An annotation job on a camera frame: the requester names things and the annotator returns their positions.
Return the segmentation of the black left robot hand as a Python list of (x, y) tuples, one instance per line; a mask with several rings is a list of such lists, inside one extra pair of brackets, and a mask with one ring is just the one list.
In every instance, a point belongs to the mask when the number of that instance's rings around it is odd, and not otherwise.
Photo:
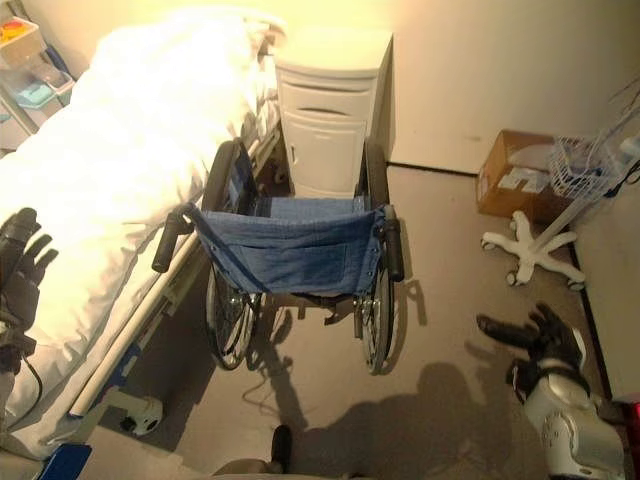
[(36, 317), (40, 284), (59, 252), (50, 247), (52, 237), (39, 234), (35, 209), (12, 214), (1, 226), (1, 321), (21, 332)]

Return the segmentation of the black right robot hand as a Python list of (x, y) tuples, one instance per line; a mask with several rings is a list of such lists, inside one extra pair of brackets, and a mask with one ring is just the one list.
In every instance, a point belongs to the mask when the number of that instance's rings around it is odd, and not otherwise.
[(529, 323), (516, 325), (485, 314), (476, 315), (476, 324), (489, 338), (527, 352), (534, 362), (553, 359), (581, 371), (586, 347), (579, 330), (565, 323), (549, 305), (538, 302), (529, 313)]

